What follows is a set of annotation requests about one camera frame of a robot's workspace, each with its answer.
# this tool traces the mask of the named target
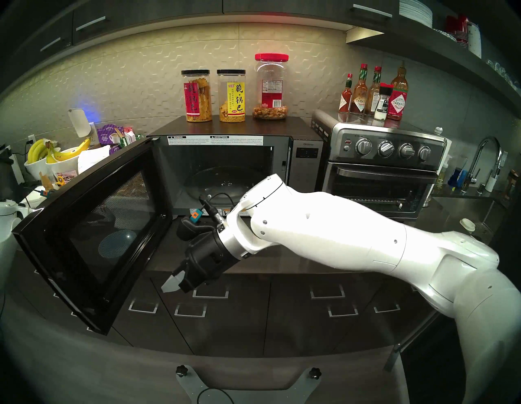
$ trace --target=red lid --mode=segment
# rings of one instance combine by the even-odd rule
[[[287,62],[290,59],[285,53],[256,53],[255,60],[265,62]]]

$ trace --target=tiled backsplash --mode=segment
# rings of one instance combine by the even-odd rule
[[[210,69],[213,111],[218,110],[216,70],[246,69],[246,110],[251,113],[257,52],[289,54],[287,105],[290,115],[303,118],[319,107],[337,108],[347,74],[353,73],[356,84],[360,63],[369,65],[368,81],[373,67],[382,66],[387,83],[401,63],[391,54],[346,45],[343,31],[325,28],[228,23],[150,31],[77,52],[21,83],[0,102],[0,142],[23,151],[34,133],[64,147],[76,145],[69,108],[83,108],[98,127],[117,123],[150,133],[184,115],[182,69]],[[521,168],[516,161],[519,119],[460,79],[410,60],[405,65],[410,92],[404,120],[430,132],[443,127],[443,135],[453,141],[451,154],[465,153],[469,159],[483,137],[496,136],[509,152],[501,179],[510,168]],[[488,147],[483,152],[480,182],[487,180],[491,153]]]

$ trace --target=red label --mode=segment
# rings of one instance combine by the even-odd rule
[[[389,114],[402,116],[406,99],[407,91],[393,90],[389,97]]]
[[[187,105],[187,115],[199,116],[199,87],[197,83],[184,84],[184,102]]]
[[[280,108],[282,106],[282,80],[262,81],[262,107]]]

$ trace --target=toaster oven knob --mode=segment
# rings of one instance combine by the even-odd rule
[[[391,142],[384,140],[378,146],[378,154],[382,157],[389,157],[394,152],[394,146]]]
[[[401,158],[410,158],[414,156],[416,152],[414,151],[412,145],[409,143],[405,143],[400,147],[400,157]]]
[[[369,154],[372,147],[373,146],[371,145],[371,141],[366,138],[358,140],[355,146],[356,151],[362,156]]]
[[[423,146],[418,151],[418,156],[420,157],[421,162],[427,161],[427,159],[430,156],[430,147],[429,146]]]

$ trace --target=toaster oven handle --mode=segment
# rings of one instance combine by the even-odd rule
[[[337,166],[337,174],[342,177],[359,178],[359,179],[375,179],[380,181],[400,181],[400,182],[414,182],[434,184],[436,182],[436,175],[425,173],[377,173],[368,170],[351,169]]]

